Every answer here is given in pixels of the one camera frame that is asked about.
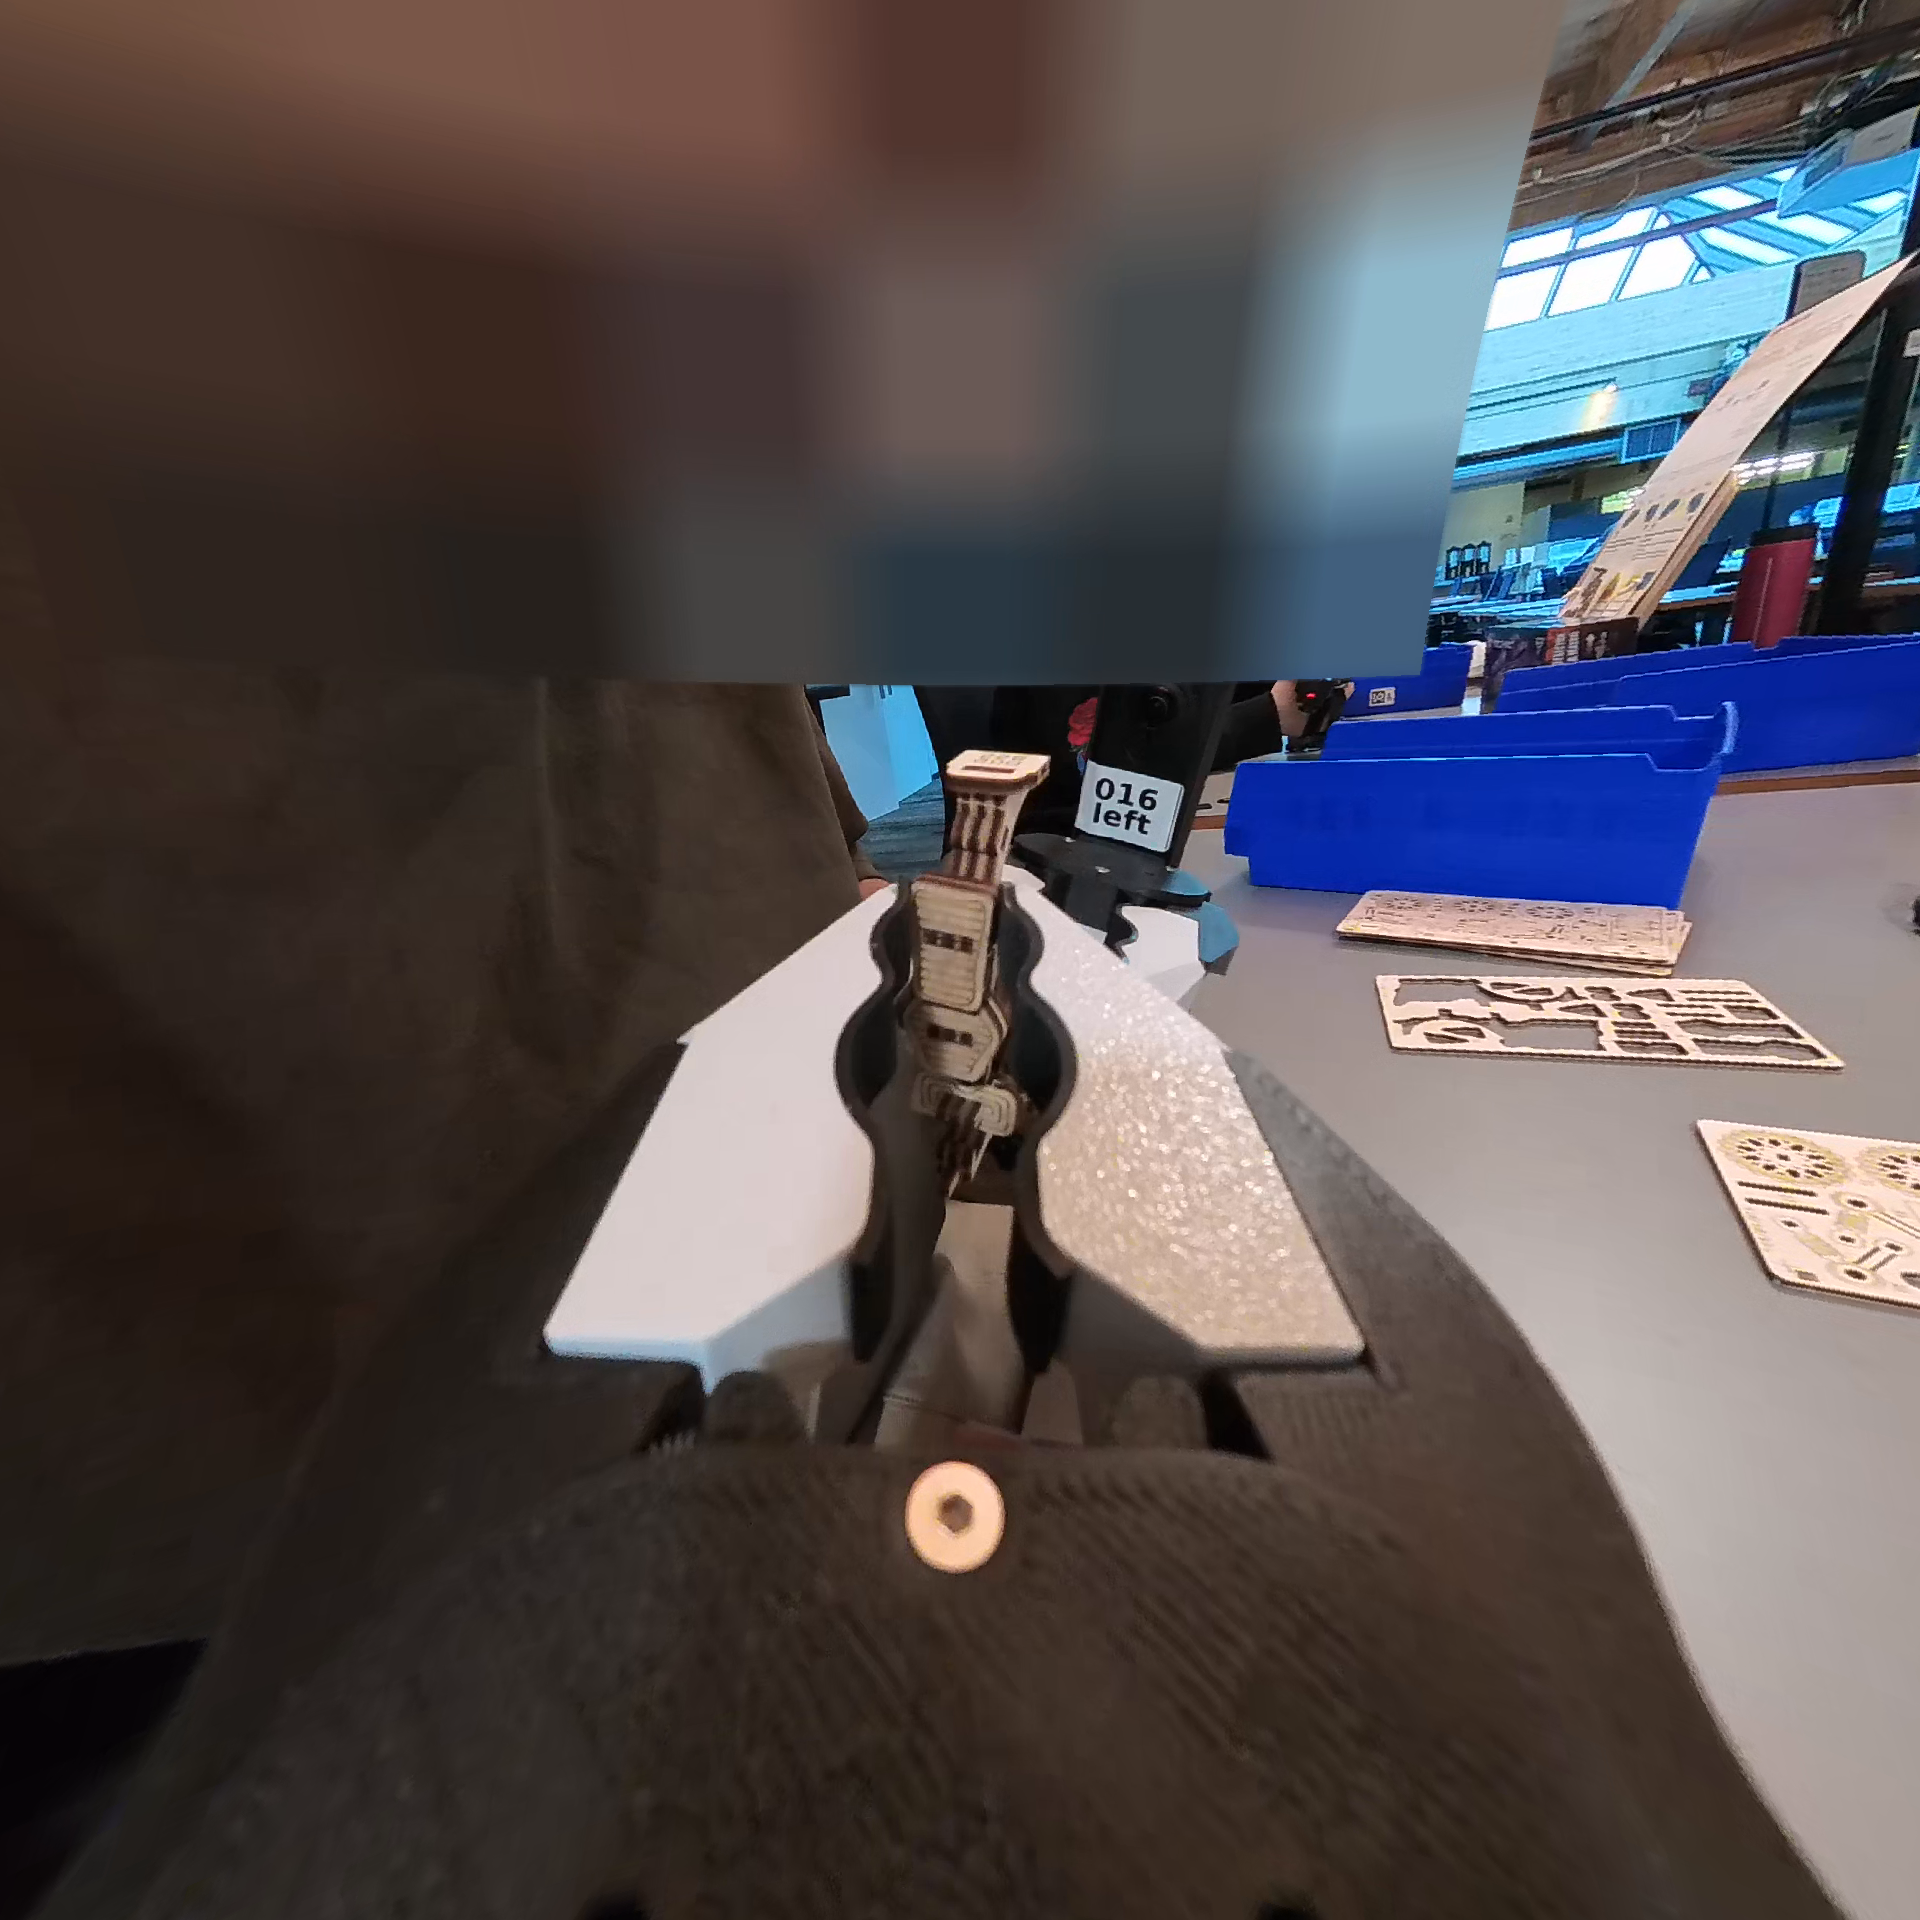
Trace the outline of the standing printed poster board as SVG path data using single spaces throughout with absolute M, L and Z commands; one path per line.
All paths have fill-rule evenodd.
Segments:
M 1917 252 L 1774 325 L 1644 483 L 1595 563 L 1564 598 L 1555 627 L 1588 633 L 1652 618 L 1738 494 L 1738 468 L 1767 422 L 1891 294 Z

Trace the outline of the large blue plastic bin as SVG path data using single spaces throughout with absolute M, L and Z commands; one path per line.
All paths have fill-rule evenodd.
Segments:
M 1237 768 L 1224 846 L 1271 889 L 1675 909 L 1736 739 L 1730 702 L 1341 720 Z
M 1730 775 L 1898 761 L 1919 751 L 1919 636 L 1789 636 L 1527 665 L 1502 680 L 1498 709 L 1736 706 Z

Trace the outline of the wooden puzzle sheet with cutouts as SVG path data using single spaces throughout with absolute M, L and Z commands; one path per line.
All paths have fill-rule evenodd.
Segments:
M 1745 980 L 1386 973 L 1376 989 L 1386 1040 L 1405 1053 L 1827 1073 L 1845 1066 Z

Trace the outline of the wooden puzzle sheet with gears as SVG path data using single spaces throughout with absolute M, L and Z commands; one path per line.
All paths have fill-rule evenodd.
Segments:
M 1697 1134 L 1778 1283 L 1919 1307 L 1917 1143 L 1719 1119 Z

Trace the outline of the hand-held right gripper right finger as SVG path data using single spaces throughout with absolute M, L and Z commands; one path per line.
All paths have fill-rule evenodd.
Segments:
M 1220 1038 L 1015 879 L 1032 987 L 1070 1044 L 1039 1139 L 1039 1230 L 1068 1263 L 1059 1357 L 1083 1393 L 1140 1377 L 1333 1368 L 1365 1335 Z

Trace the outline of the person's brown shirt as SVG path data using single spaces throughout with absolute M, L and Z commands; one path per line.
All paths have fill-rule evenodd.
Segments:
M 198 1638 L 337 1379 L 858 899 L 792 686 L 4 651 L 4 1662 Z

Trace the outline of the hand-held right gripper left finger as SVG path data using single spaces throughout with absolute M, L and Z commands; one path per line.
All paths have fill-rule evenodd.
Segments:
M 544 1327 L 556 1357 L 708 1384 L 885 1380 L 920 1329 L 906 889 L 860 899 L 688 1031 Z

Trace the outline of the wooden model arm piece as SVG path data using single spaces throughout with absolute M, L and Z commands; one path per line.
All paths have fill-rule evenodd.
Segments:
M 911 1106 L 933 1124 L 946 1198 L 973 1183 L 993 1148 L 1017 1139 L 1028 1108 L 1006 1066 L 1012 995 L 1001 976 L 999 931 L 1021 810 L 1048 768 L 1048 755 L 1002 750 L 948 761 L 940 863 L 911 883 L 918 934 L 904 1017 L 915 1059 Z

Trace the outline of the stack of wooden puzzle sheets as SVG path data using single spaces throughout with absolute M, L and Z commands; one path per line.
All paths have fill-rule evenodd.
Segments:
M 1370 890 L 1337 925 L 1339 940 L 1438 947 L 1535 973 L 1666 976 L 1694 923 L 1677 909 L 1632 903 L 1493 899 Z

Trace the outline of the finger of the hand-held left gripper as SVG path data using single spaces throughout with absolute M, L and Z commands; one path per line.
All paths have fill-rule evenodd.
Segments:
M 1229 973 L 1238 943 L 1237 923 L 1218 903 L 1194 910 L 1121 903 L 1109 947 L 1169 1000 L 1193 1002 L 1205 980 Z

